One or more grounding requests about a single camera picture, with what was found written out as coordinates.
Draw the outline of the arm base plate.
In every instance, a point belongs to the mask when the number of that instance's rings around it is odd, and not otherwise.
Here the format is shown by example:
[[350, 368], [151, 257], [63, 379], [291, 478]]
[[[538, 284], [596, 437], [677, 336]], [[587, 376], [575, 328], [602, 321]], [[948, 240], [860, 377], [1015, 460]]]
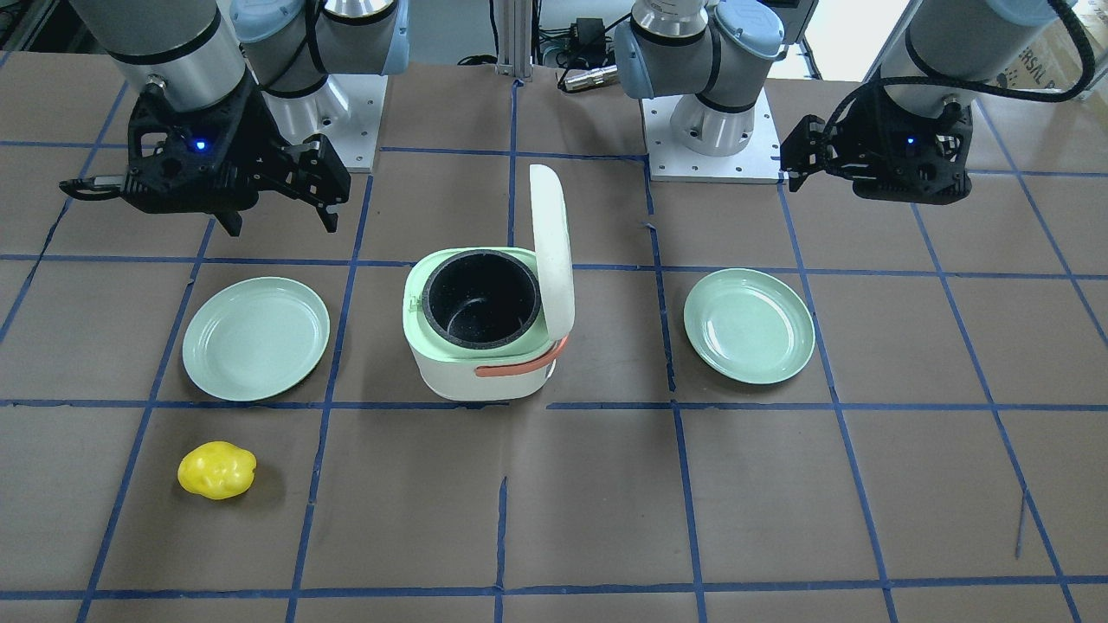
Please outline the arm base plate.
[[650, 177], [660, 182], [776, 184], [783, 180], [780, 139], [767, 93], [738, 113], [695, 95], [642, 100]]
[[382, 75], [332, 74], [324, 86], [298, 98], [265, 93], [265, 101], [284, 139], [300, 145], [315, 134], [329, 137], [352, 173], [376, 168], [377, 139], [390, 79]]

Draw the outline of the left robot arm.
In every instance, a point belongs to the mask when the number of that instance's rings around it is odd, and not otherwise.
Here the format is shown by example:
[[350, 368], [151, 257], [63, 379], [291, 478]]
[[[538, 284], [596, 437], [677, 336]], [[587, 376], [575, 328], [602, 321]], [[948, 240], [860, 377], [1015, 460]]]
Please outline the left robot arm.
[[[818, 172], [860, 195], [952, 202], [970, 193], [974, 99], [1065, 101], [1099, 55], [1073, 1], [632, 1], [627, 16], [564, 49], [564, 93], [620, 84], [642, 103], [665, 182], [771, 183]], [[835, 78], [861, 80], [825, 119], [788, 137], [765, 84], [808, 45]]]

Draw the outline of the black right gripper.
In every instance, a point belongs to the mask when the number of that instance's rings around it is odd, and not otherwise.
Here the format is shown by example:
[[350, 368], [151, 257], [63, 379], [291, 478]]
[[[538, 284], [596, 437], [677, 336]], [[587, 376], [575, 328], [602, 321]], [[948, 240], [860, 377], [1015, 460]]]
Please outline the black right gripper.
[[216, 103], [189, 112], [171, 106], [170, 88], [148, 81], [127, 137], [124, 201], [147, 214], [211, 214], [233, 238], [242, 236], [244, 214], [261, 192], [312, 205], [329, 234], [350, 197], [350, 173], [330, 137], [312, 134], [288, 145], [252, 74]]

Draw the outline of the green plate near left arm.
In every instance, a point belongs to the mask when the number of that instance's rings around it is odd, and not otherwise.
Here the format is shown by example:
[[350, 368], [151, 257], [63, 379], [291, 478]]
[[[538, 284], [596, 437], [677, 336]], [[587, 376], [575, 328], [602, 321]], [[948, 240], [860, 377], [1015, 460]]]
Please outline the green plate near left arm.
[[708, 273], [690, 288], [683, 324], [702, 362], [737, 382], [786, 382], [815, 351], [814, 317], [798, 292], [759, 270]]

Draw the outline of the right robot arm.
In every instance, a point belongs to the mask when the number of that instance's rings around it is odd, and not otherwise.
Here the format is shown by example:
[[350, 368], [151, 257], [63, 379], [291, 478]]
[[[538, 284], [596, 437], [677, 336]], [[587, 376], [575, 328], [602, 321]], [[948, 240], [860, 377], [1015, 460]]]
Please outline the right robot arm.
[[403, 74], [406, 1], [75, 1], [76, 16], [135, 88], [127, 163], [66, 180], [80, 201], [151, 215], [213, 216], [230, 236], [264, 192], [338, 228], [350, 170], [335, 133], [357, 118], [337, 82]]

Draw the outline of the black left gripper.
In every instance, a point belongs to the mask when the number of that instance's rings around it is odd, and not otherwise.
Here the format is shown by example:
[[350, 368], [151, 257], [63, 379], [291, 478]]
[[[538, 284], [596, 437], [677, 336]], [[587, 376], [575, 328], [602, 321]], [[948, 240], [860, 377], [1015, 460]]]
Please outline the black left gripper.
[[835, 122], [800, 118], [781, 142], [780, 165], [789, 192], [827, 171], [851, 181], [862, 198], [948, 205], [972, 192], [973, 131], [970, 104], [958, 99], [938, 102], [927, 118], [902, 108], [883, 86], [869, 86]]

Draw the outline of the green plate near right arm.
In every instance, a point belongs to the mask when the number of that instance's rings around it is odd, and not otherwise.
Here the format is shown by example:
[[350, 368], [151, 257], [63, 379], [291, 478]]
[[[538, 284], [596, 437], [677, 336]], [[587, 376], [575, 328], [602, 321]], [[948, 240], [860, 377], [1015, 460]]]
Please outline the green plate near right arm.
[[211, 296], [183, 336], [184, 370], [204, 394], [249, 402], [285, 394], [321, 362], [327, 304], [300, 280], [238, 280]]

